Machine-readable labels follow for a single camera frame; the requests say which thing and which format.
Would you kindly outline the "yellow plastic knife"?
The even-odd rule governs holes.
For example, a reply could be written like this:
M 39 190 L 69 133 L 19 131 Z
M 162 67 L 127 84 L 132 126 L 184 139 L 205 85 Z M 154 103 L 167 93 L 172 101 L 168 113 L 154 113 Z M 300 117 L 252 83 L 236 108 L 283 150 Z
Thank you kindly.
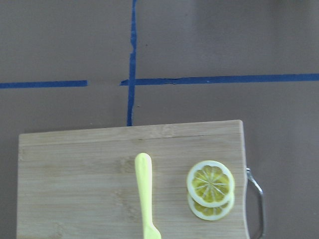
M 147 153 L 139 153 L 135 157 L 135 173 L 142 213 L 143 238 L 160 239 L 161 234 L 153 223 L 152 159 Z

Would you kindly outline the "lemon slice stack top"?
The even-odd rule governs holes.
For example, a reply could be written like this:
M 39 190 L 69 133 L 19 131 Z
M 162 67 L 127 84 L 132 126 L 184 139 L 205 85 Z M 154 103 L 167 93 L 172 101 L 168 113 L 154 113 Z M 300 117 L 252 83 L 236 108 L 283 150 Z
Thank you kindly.
M 235 180 L 231 171 L 222 163 L 206 160 L 195 164 L 186 178 L 191 198 L 204 207 L 219 207 L 233 196 Z

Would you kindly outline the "wooden cutting board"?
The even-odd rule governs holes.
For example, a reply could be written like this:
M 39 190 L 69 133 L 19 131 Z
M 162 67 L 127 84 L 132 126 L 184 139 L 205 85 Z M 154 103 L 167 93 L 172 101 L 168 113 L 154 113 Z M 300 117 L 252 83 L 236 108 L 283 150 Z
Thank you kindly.
M 135 157 L 153 165 L 153 220 L 164 239 L 247 239 L 240 120 L 26 133 L 19 136 L 19 239 L 140 239 Z M 187 201 L 193 165 L 215 160 L 235 179 L 235 204 L 205 221 Z

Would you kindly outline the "lemon slice lower of stack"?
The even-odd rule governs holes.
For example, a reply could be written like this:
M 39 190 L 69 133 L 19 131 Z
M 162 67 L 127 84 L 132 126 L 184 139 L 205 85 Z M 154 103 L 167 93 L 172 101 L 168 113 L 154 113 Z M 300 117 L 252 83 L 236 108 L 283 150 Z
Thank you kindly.
M 187 201 L 190 210 L 198 218 L 206 221 L 217 221 L 231 212 L 235 203 L 235 196 L 232 195 L 227 203 L 217 207 L 205 207 L 197 203 L 189 194 L 187 195 Z

